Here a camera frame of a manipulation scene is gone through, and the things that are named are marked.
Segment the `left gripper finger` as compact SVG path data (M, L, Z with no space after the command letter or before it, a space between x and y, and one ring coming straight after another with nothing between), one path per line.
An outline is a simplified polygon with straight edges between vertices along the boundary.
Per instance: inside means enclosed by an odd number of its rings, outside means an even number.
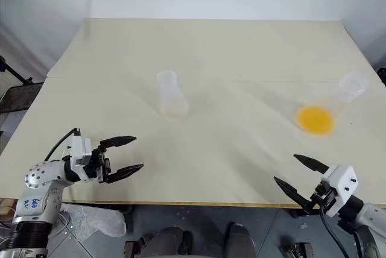
M138 172L143 167L144 167L144 164L138 164L138 165L132 165L132 166L121 168L113 174L107 174L105 178L105 182L108 184L111 184L119 180L123 180L133 175L134 173Z
M105 139L100 142L99 148L101 151L106 151L106 149L110 147L119 147L126 145L134 140L136 140L136 137L133 136L116 136L112 137L110 139Z

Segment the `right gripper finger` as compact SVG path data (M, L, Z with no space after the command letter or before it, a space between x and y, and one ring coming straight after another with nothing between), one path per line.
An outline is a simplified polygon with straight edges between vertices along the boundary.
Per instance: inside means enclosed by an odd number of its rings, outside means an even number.
M307 200L303 196L301 196L297 189L292 187L287 182L281 180L280 178L274 176L273 177L277 185L281 188L286 196L291 198L296 204L298 204L305 213L310 214L315 206L315 202Z
M319 162L318 160L313 159L311 157L304 156L301 154L294 154L293 156L300 163L302 163L303 165L305 165L307 168L309 168L312 171L316 171L316 172L319 172L321 174L325 174L327 172L327 170L329 169L329 167L327 165L325 165L322 162Z

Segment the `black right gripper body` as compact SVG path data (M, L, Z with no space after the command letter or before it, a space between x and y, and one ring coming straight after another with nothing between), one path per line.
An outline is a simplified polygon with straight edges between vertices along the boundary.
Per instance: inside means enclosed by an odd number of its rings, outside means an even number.
M314 204L323 206L325 210L329 210L336 202L337 191L330 186L326 181L321 181L311 195L311 201Z

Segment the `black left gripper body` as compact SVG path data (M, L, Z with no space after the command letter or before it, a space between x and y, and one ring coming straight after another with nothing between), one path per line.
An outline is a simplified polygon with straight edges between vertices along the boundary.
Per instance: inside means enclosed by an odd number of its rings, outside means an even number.
M102 146L92 150L89 163L85 166L85 173L89 179L96 178L99 183L113 183L110 176L110 162L104 155L106 151Z

